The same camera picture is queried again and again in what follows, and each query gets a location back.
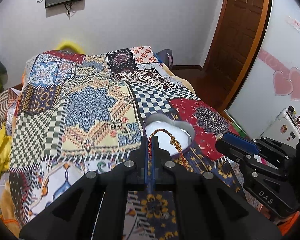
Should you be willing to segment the yellow plush pillow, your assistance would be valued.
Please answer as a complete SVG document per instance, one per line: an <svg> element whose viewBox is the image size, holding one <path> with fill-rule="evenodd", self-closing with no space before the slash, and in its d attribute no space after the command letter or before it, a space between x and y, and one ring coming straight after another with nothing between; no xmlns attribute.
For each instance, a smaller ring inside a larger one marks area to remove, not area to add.
<svg viewBox="0 0 300 240"><path fill-rule="evenodd" d="M56 46L56 50L65 50L76 54L85 54L84 49L77 43L70 40L61 40Z"/></svg>

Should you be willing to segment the white mini fridge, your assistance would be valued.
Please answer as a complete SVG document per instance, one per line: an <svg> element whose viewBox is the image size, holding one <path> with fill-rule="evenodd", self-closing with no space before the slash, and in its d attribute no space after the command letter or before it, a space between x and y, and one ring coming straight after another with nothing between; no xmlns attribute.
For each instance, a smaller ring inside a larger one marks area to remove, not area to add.
<svg viewBox="0 0 300 240"><path fill-rule="evenodd" d="M296 149L300 139L300 116L296 115L295 108L289 106L283 109L261 137L276 140Z"/></svg>

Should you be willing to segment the colourful patchwork bedspread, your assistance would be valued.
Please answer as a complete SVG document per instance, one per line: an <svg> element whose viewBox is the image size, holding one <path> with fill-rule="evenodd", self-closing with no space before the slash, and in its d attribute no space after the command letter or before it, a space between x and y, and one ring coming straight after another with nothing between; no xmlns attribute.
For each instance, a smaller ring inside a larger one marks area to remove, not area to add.
<svg viewBox="0 0 300 240"><path fill-rule="evenodd" d="M176 159L191 172L210 171L254 208L262 205L242 187L238 166L217 152L215 142L235 128L196 96L191 85L160 63L149 46L101 55L51 50L26 63L20 92L0 94L0 129L12 137L8 182L13 218L21 228L83 174L111 171L141 144L151 114L186 121L195 138Z"/></svg>

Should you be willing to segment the dark purple pillow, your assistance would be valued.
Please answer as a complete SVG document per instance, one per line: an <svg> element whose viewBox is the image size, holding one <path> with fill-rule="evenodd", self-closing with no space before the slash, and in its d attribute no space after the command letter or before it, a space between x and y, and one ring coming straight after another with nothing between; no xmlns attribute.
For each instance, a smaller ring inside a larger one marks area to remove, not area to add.
<svg viewBox="0 0 300 240"><path fill-rule="evenodd" d="M169 69L173 66L173 54L172 50L164 49L155 53L160 63L164 63Z"/></svg>

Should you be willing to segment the pink heart wall sticker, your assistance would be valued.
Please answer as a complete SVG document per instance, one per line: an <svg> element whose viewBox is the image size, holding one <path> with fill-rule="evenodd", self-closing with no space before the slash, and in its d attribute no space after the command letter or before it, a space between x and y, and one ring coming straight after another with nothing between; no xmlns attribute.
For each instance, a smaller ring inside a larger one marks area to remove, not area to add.
<svg viewBox="0 0 300 240"><path fill-rule="evenodd" d="M293 101L300 100L300 70L296 67L288 69L264 49L260 50L258 58L274 71L275 94L280 96L289 95Z"/></svg>

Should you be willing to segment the purple heart-shaped tin box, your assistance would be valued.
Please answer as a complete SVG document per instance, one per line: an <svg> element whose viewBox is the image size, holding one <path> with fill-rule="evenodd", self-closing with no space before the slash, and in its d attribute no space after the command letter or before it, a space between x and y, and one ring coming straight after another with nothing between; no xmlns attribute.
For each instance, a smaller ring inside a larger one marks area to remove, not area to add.
<svg viewBox="0 0 300 240"><path fill-rule="evenodd" d="M143 131L149 139L150 135L160 129L154 136L158 137L159 147L169 152L171 158L176 159L180 157L175 146L170 143L171 137L181 145L181 150L185 153L195 138L195 130L191 124L186 121L172 120L168 116L155 113L146 118Z"/></svg>

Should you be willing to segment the brown wooden door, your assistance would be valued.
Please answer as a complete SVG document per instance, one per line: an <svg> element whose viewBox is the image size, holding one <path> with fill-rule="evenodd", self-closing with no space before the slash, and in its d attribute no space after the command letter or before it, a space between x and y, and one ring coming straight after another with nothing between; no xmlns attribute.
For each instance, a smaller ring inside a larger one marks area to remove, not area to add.
<svg viewBox="0 0 300 240"><path fill-rule="evenodd" d="M210 105L224 111L244 81L261 41L270 0L223 0L204 70Z"/></svg>

